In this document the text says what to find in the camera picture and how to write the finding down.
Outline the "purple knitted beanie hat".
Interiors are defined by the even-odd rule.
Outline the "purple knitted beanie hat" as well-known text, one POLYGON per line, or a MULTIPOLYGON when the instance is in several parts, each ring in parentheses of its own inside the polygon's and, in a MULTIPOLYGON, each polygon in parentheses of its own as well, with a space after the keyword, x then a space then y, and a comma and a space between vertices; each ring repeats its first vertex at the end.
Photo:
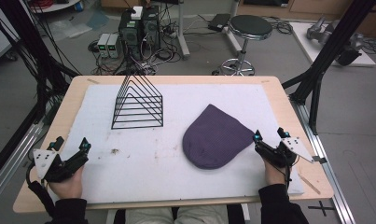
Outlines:
POLYGON ((208 105, 184 133, 182 146, 196 167, 214 170, 233 160, 253 142, 254 132, 214 105, 208 105))

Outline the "person's right hand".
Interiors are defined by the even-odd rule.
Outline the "person's right hand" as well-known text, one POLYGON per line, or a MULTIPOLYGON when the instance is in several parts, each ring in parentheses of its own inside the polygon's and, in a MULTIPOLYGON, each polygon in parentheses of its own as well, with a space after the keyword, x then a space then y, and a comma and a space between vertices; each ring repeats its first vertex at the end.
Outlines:
POLYGON ((265 166, 265 180, 268 185, 286 184, 285 168, 279 168, 263 160, 265 166))

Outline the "flat black box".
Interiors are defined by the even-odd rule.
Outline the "flat black box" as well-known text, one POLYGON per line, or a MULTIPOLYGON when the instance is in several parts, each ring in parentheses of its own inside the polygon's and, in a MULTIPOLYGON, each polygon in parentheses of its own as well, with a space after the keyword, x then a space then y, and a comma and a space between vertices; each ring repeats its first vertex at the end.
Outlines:
POLYGON ((228 24, 230 14, 216 14, 212 20, 208 23, 208 28, 212 31, 221 32, 223 28, 228 24))

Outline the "black round stool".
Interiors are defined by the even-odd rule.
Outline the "black round stool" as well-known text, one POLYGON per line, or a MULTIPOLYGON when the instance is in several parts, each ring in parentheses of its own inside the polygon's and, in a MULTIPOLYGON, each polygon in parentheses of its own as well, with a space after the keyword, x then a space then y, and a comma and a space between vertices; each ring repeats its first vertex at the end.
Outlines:
POLYGON ((250 40, 261 41, 272 34, 272 26, 265 19, 253 15, 237 15, 230 19, 228 33, 244 40, 237 58, 224 61, 219 66, 219 72, 226 76, 253 76, 255 67, 245 59, 246 49, 250 40))

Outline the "black computer tower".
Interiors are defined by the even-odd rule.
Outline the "black computer tower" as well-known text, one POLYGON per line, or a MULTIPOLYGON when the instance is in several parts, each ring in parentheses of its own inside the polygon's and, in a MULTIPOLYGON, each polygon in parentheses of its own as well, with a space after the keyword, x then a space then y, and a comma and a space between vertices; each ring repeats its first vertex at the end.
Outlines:
POLYGON ((137 61, 141 60, 140 44, 142 41, 142 23, 137 20, 132 20, 130 16, 122 17, 118 31, 121 40, 125 42, 133 58, 137 61))
POLYGON ((160 47, 159 16, 157 12, 145 12, 142 18, 144 26, 144 42, 147 49, 160 47))

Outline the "grey bench power supply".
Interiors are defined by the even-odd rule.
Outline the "grey bench power supply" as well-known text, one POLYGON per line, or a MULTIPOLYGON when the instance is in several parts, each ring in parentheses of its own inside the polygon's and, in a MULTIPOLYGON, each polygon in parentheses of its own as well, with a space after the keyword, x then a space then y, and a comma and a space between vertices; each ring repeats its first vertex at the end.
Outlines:
POLYGON ((97 47, 102 58, 107 58, 109 56, 109 53, 107 50, 107 41, 109 37, 110 37, 110 34, 101 34, 97 42, 97 47))
POLYGON ((118 58, 121 52, 120 40, 117 34, 111 34, 107 41, 107 48, 110 58, 118 58))

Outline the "person's legs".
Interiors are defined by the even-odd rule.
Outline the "person's legs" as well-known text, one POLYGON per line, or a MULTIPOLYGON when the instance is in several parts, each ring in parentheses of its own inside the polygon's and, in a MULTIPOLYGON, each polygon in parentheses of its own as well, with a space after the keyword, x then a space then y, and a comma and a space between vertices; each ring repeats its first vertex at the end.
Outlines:
POLYGON ((181 206, 128 209, 125 224, 229 224, 226 205, 181 206))

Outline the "white felt mat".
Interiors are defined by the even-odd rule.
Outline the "white felt mat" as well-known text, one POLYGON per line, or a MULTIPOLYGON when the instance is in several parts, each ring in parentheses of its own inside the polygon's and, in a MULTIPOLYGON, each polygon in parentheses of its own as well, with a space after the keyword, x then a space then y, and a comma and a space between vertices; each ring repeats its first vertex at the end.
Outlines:
POLYGON ((270 97, 258 84, 160 84, 160 127, 112 129, 119 87, 91 85, 63 146, 63 159, 83 140, 91 144, 83 171, 83 197, 100 203, 148 203, 254 197, 265 185, 263 161, 253 146, 221 168, 188 161, 182 139, 188 126, 214 105, 275 147, 280 142, 270 97))

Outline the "round white table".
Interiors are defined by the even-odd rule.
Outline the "round white table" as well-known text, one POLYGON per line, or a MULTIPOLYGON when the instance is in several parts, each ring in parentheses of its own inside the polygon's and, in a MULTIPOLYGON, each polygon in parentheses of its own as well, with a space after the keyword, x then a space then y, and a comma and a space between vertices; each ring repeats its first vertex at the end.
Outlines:
POLYGON ((72 7, 80 0, 31 0, 29 8, 34 13, 48 13, 72 7))

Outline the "thin wooden stick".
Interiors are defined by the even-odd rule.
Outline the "thin wooden stick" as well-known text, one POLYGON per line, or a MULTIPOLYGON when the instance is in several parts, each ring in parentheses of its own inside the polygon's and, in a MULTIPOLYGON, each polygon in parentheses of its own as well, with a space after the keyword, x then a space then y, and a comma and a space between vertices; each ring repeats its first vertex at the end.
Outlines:
POLYGON ((306 184, 308 185, 314 192, 317 194, 321 194, 321 191, 314 185, 312 184, 307 178, 305 178, 303 175, 298 174, 299 178, 306 184))

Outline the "aluminium rail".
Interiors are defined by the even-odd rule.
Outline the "aluminium rail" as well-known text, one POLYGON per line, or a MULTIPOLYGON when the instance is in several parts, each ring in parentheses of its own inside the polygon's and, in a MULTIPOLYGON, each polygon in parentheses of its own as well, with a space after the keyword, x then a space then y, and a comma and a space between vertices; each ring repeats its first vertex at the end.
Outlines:
POLYGON ((330 161, 328 160, 327 153, 323 147, 323 144, 320 140, 320 137, 314 133, 312 128, 309 126, 309 111, 305 105, 298 105, 297 103, 291 103, 297 117, 301 123, 301 126, 306 133, 308 140, 313 148, 313 151, 316 156, 320 159, 325 159, 324 162, 321 163, 325 174, 327 176, 327 180, 330 186, 333 189, 333 196, 331 198, 331 202, 335 208, 337 216, 341 224, 356 224, 354 216, 351 212, 351 209, 343 195, 341 186, 337 180, 335 173, 333 172, 332 166, 330 161))
POLYGON ((27 131, 23 132, 22 136, 17 139, 17 143, 11 147, 12 152, 0 170, 0 195, 6 188, 12 176, 17 172, 17 169, 26 157, 30 148, 38 139, 38 136, 42 133, 43 126, 44 124, 42 122, 32 124, 27 131))

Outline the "black metal frame stand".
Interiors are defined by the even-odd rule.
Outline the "black metal frame stand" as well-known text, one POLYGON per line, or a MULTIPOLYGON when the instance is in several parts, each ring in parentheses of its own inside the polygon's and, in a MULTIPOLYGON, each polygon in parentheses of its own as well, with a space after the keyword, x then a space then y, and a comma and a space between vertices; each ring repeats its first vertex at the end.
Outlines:
POLYGON ((312 95, 309 126, 315 134, 317 134, 317 113, 323 76, 375 4, 376 0, 353 0, 312 65, 304 73, 282 84, 284 89, 299 84, 289 95, 289 99, 298 105, 305 105, 309 94, 312 95))
POLYGON ((79 76, 78 71, 58 62, 49 52, 35 24, 20 0, 0 0, 0 9, 20 38, 16 41, 6 30, 0 19, 0 31, 6 36, 13 49, 23 59, 25 66, 36 81, 37 102, 16 132, 0 152, 0 171, 15 151, 15 147, 33 123, 45 115, 46 103, 53 97, 66 94, 69 87, 64 76, 79 76))

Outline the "grey table leg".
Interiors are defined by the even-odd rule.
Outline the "grey table leg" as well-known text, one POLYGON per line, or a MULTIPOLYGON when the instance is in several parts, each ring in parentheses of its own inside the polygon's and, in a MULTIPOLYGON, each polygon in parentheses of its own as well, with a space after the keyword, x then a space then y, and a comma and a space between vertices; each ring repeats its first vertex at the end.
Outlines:
POLYGON ((182 59, 187 60, 190 56, 190 51, 188 49, 187 41, 184 37, 184 0, 177 0, 178 2, 178 29, 177 29, 177 39, 182 53, 182 59))

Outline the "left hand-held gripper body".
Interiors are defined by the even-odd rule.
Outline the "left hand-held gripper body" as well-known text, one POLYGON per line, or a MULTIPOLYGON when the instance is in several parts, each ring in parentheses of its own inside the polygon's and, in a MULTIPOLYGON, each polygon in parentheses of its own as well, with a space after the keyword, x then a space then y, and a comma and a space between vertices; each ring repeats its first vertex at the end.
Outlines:
POLYGON ((72 177, 89 160, 85 149, 66 161, 62 161, 60 154, 54 150, 35 149, 34 159, 38 177, 56 183, 72 177))

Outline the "white floor board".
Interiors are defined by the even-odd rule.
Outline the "white floor board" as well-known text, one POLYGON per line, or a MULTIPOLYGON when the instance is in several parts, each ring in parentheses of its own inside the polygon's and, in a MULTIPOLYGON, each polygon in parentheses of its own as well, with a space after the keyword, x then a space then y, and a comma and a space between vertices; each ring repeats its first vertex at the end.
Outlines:
MULTIPOLYGON (((305 52, 305 55, 312 63, 323 47, 317 40, 310 40, 306 37, 307 30, 313 25, 313 23, 291 22, 290 25, 293 27, 294 37, 298 39, 301 48, 305 52)), ((361 49, 359 53, 360 56, 358 56, 352 63, 350 63, 350 66, 372 67, 375 65, 375 62, 369 57, 366 52, 361 49)))

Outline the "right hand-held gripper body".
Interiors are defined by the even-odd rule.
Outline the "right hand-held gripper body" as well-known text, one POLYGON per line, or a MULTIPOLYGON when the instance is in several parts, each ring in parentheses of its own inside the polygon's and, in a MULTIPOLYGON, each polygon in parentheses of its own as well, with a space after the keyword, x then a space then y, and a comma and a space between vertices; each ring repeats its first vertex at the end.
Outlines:
POLYGON ((262 140, 255 144, 255 151, 270 164, 279 168, 291 167, 297 159, 314 163, 313 156, 298 137, 282 138, 277 147, 272 147, 262 140))

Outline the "person's left hand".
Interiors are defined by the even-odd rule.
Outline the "person's left hand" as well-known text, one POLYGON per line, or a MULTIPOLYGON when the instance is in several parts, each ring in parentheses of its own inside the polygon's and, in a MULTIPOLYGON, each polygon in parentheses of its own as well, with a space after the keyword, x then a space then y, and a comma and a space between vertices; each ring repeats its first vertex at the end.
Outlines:
POLYGON ((59 199, 78 199, 82 195, 82 173, 84 167, 80 167, 70 178, 60 183, 50 182, 51 190, 59 199))

